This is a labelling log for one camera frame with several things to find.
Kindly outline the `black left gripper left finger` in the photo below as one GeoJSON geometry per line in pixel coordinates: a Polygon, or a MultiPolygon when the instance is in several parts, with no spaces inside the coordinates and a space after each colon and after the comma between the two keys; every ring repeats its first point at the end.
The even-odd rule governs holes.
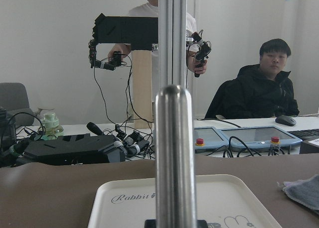
{"type": "Polygon", "coordinates": [[[144,228],[156,228],[156,227],[157,227],[156,220],[154,219],[145,220],[144,228]]]}

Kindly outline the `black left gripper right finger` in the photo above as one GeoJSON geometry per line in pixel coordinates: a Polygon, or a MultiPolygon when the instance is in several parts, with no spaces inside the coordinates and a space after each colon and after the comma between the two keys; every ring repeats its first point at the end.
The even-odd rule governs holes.
{"type": "Polygon", "coordinates": [[[208,228],[206,220],[197,220],[197,228],[208,228]]]}

